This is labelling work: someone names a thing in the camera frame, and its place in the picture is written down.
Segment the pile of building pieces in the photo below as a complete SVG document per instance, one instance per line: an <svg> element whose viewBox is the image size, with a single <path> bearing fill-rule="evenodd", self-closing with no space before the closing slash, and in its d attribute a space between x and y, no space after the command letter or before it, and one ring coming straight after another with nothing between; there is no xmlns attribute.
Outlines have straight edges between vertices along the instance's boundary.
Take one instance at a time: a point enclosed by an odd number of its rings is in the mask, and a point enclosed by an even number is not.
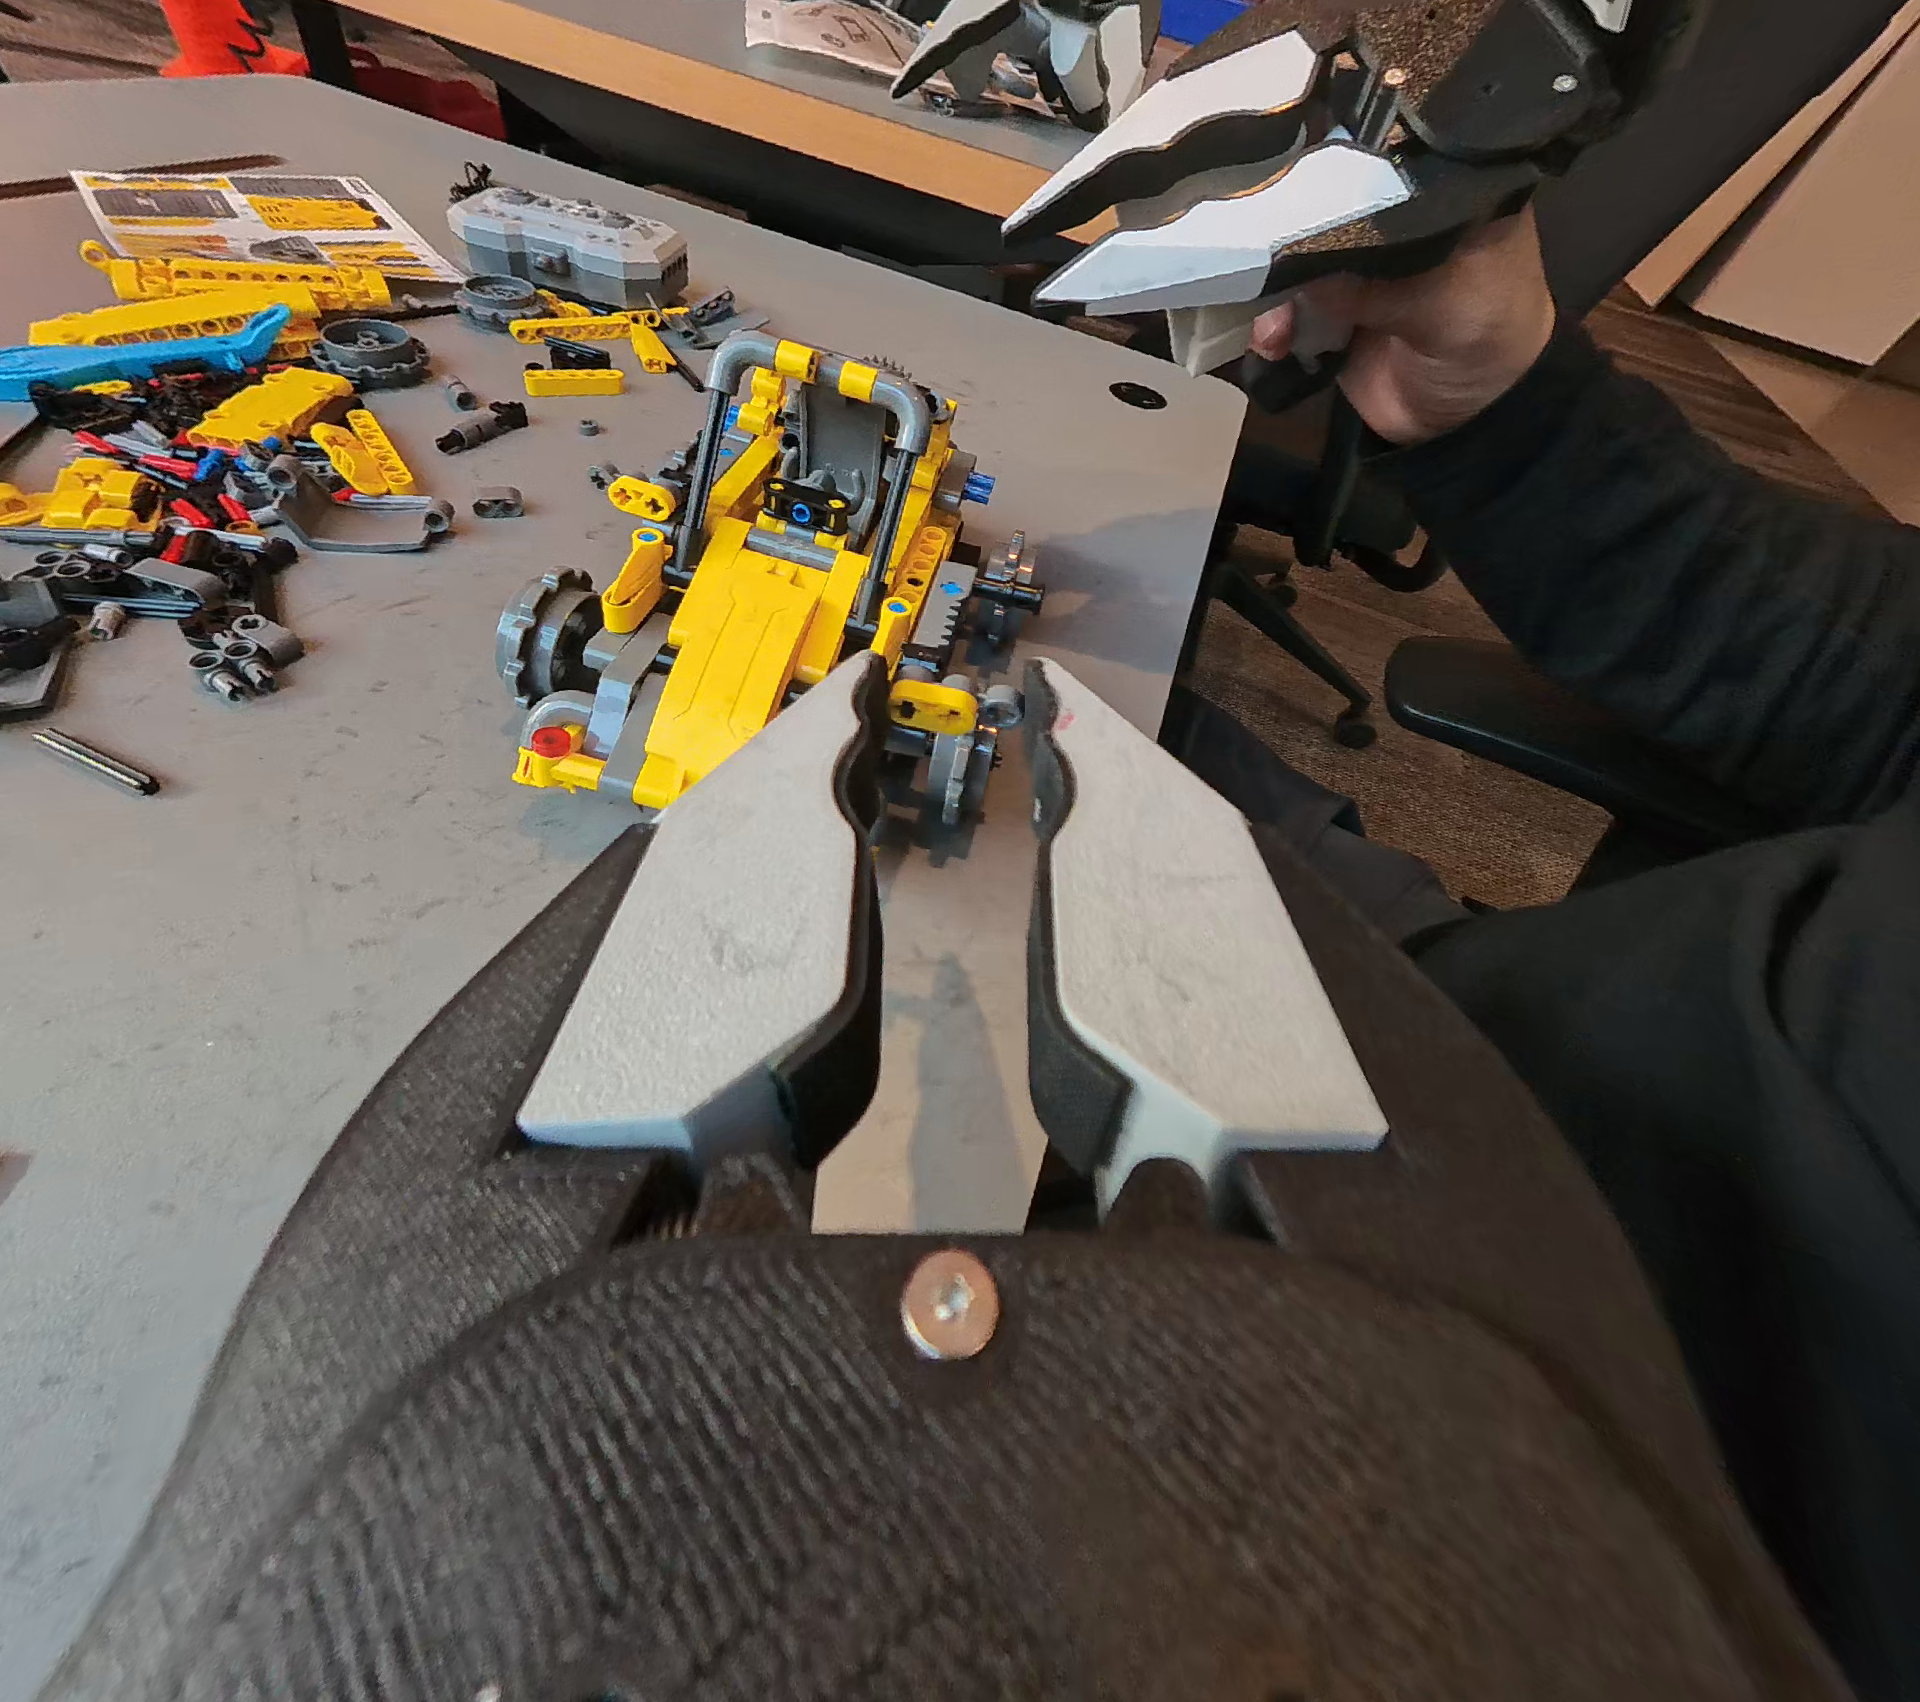
<svg viewBox="0 0 1920 1702"><path fill-rule="evenodd" d="M461 283L385 279L366 267L125 259L83 243L111 299L32 323L25 346L207 335L286 303L268 361L240 375L181 372L37 387L6 402L6 442L50 435L62 460L38 485L6 482L3 707L25 721L52 707L70 652L134 619L187 640L207 694L272 696L302 654L274 622L275 577L302 555L425 555L457 506L413 472L372 399L436 387L453 424L447 458L522 432L521 400L479 396L433 357L425 323L457 320L534 347L532 399L620 394L604 346L691 383L707 353L761 320L732 290L679 307L568 303L513 275Z"/></svg>

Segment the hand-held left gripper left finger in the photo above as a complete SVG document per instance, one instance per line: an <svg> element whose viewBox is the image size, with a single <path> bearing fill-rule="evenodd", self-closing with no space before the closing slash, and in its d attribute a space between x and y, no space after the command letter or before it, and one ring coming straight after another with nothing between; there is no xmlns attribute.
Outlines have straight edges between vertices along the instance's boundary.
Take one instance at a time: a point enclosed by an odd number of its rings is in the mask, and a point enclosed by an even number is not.
<svg viewBox="0 0 1920 1702"><path fill-rule="evenodd" d="M544 1147L821 1167L880 1076L888 673L841 661L664 808L515 1113Z"/></svg>

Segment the grey battery box piece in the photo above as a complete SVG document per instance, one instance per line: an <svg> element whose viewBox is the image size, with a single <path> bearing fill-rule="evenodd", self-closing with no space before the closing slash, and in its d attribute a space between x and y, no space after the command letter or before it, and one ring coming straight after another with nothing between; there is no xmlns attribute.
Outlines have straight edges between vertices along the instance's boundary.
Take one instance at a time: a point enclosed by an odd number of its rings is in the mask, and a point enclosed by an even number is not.
<svg viewBox="0 0 1920 1702"><path fill-rule="evenodd" d="M513 275L610 307L686 299L686 237L649 217L495 186L450 202L447 226L477 275Z"/></svg>

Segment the blue curved panel piece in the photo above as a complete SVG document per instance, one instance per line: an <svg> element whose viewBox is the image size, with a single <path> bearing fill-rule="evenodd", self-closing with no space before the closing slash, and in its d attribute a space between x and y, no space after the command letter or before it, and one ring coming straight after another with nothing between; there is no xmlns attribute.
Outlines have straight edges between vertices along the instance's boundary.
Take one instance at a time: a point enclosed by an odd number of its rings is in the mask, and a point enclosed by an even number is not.
<svg viewBox="0 0 1920 1702"><path fill-rule="evenodd" d="M28 400L37 387L73 390L111 378L143 381L158 375L240 375L262 366L292 309L268 305L244 322L231 320L208 335L119 339L103 346L8 346L3 347L3 400Z"/></svg>

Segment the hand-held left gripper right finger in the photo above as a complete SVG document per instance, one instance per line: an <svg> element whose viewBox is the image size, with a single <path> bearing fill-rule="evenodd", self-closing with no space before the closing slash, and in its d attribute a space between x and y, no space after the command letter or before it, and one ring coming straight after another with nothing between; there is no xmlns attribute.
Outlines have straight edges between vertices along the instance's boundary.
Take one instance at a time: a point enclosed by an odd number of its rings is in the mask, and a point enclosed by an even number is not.
<svg viewBox="0 0 1920 1702"><path fill-rule="evenodd" d="M1061 665L1027 665L1027 1076L1099 1215L1167 1162L1373 1154L1387 1122L1248 823Z"/></svg>

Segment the person's right forearm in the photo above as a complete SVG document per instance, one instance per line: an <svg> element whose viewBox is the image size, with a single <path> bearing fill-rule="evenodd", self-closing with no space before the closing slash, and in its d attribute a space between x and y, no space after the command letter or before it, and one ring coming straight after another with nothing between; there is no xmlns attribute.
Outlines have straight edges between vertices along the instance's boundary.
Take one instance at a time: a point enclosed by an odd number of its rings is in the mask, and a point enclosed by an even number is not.
<svg viewBox="0 0 1920 1702"><path fill-rule="evenodd" d="M1912 526L1739 465L1585 328L1375 465L1549 681L1779 826L1915 829Z"/></svg>

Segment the grey desk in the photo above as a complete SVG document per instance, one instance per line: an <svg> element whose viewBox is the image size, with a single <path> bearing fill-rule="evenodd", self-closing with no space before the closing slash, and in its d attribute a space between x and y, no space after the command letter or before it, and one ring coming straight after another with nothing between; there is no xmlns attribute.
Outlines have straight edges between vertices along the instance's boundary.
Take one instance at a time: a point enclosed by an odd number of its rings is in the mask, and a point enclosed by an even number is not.
<svg viewBox="0 0 1920 1702"><path fill-rule="evenodd" d="M885 357L952 394L993 478L969 535L1027 535L1030 648L1154 732L1245 416L1069 328L677 208L299 79L6 87L6 343L111 299L73 171L266 156L360 178L450 251L469 163L532 193L674 224L703 292L782 339ZM628 519L590 467L655 472L698 432L677 375L444 456L441 387L376 413L450 535L421 555L302 555L304 640L231 707L176 629L79 645L52 712L158 780L140 798L6 730L6 1698L32 1698L133 1546L255 1265L347 1114L408 1041L620 828L515 786L497 619L547 569L604 583Z"/></svg>

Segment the parts list leaflet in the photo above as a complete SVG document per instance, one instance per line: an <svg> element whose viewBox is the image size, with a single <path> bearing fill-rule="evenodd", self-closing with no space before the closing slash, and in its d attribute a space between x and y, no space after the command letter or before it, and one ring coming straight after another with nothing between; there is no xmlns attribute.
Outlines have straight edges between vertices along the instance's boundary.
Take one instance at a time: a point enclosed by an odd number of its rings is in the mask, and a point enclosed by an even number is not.
<svg viewBox="0 0 1920 1702"><path fill-rule="evenodd" d="M70 181L125 259L366 267L447 283L468 274L354 176L73 171Z"/></svg>

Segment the yellow toy vehicle model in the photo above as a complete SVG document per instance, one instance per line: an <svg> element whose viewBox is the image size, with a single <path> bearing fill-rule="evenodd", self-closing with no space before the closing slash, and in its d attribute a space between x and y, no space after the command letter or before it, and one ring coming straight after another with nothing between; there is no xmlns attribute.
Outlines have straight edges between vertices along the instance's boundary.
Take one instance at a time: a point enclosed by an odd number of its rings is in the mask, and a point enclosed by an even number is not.
<svg viewBox="0 0 1920 1702"><path fill-rule="evenodd" d="M963 538L996 479L954 444L949 394L889 361L753 328L720 343L705 381L707 416L682 453L649 478L604 478L632 524L611 580L550 569L499 617L525 788L662 812L845 660L877 654L888 688L904 677L944 562L974 564L978 586L939 681L978 696L990 681L969 660L1043 609L1022 533L993 555ZM883 720L885 755L949 828L980 816L1000 740Z"/></svg>

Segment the wood-edged table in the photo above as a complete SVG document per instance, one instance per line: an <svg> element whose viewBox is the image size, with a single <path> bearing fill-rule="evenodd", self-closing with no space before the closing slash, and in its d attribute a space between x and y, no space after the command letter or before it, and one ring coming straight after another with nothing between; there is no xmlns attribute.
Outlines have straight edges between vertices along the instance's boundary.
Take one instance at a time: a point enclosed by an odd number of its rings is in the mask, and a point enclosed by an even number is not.
<svg viewBox="0 0 1920 1702"><path fill-rule="evenodd" d="M326 0L491 57L918 195L1015 213L1089 135L1030 114L960 120L827 57L751 49L741 0Z"/></svg>

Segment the grey gear rack piece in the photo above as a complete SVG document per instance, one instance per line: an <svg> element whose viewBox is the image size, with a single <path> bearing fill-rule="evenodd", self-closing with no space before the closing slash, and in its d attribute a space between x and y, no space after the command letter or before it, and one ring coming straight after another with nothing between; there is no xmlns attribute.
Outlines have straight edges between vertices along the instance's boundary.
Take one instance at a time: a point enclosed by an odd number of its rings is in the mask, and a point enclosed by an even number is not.
<svg viewBox="0 0 1920 1702"><path fill-rule="evenodd" d="M937 567L901 651L898 671L904 677L939 681L952 671L952 654L972 631L976 586L978 569L974 564L944 562Z"/></svg>

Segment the person's black clothing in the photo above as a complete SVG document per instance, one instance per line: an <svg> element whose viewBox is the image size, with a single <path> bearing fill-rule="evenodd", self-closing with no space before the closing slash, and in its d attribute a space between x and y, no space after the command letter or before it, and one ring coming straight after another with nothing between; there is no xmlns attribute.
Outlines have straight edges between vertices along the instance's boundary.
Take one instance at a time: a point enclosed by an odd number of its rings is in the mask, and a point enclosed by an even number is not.
<svg viewBox="0 0 1920 1702"><path fill-rule="evenodd" d="M1175 691L1166 744L1528 1083L1817 1633L1863 1698L1915 1698L1915 725L1856 816L1482 915L1224 710Z"/></svg>

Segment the black axle rod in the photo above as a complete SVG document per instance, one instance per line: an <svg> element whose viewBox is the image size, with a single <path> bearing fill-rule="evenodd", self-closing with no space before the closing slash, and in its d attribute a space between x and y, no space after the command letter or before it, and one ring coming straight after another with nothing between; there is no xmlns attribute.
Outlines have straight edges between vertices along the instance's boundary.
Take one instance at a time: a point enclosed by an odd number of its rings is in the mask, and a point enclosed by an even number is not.
<svg viewBox="0 0 1920 1702"><path fill-rule="evenodd" d="M161 792L161 781L153 772L146 772L127 760L109 755L105 750L75 738L61 730L37 730L32 740L44 749L45 754L98 778L109 785L130 792L140 798L151 798Z"/></svg>

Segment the white paper sheet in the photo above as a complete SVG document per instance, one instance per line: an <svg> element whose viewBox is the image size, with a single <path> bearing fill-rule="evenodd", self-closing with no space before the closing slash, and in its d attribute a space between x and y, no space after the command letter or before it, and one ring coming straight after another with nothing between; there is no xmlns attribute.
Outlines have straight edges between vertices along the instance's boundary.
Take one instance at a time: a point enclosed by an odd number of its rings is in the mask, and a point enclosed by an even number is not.
<svg viewBox="0 0 1920 1702"><path fill-rule="evenodd" d="M741 0L749 49L776 49L895 82L924 43L924 27L858 0Z"/></svg>

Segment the person's right hand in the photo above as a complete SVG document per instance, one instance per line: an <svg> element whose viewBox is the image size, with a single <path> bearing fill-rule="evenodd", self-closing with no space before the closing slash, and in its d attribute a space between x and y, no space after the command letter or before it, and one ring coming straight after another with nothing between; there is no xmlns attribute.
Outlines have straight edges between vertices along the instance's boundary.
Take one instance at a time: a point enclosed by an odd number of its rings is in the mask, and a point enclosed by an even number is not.
<svg viewBox="0 0 1920 1702"><path fill-rule="evenodd" d="M1479 226L1416 275L1312 280L1254 322L1252 353L1286 361L1301 322L1348 331L1337 383L1373 436L1435 442L1512 390L1553 339L1537 212Z"/></svg>

